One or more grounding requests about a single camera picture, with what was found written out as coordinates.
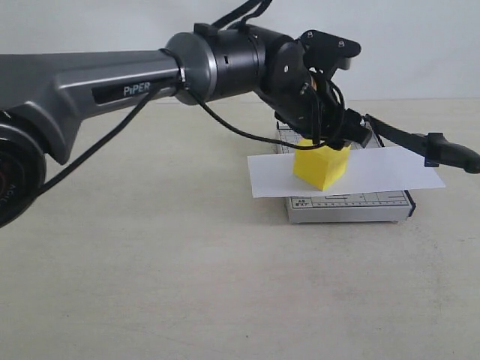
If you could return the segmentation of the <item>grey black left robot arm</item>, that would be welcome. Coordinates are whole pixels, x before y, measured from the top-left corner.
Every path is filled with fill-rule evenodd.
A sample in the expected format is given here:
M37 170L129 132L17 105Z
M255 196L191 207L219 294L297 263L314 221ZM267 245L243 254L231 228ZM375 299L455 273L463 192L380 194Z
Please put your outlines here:
M86 119L150 100L187 105L250 92L300 136L339 150L371 131L332 82L361 51L321 31L293 38L243 22L197 23L163 49L1 56L1 224L40 195L46 156L65 164Z

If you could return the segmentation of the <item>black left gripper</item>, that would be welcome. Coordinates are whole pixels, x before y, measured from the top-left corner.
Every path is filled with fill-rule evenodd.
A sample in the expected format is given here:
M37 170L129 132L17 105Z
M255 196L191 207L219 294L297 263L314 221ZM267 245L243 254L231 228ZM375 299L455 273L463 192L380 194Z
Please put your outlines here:
M312 74L310 82L277 104L274 117L311 141L308 149L343 149L351 143L365 148L370 142L362 116L346 108L341 90L322 74Z

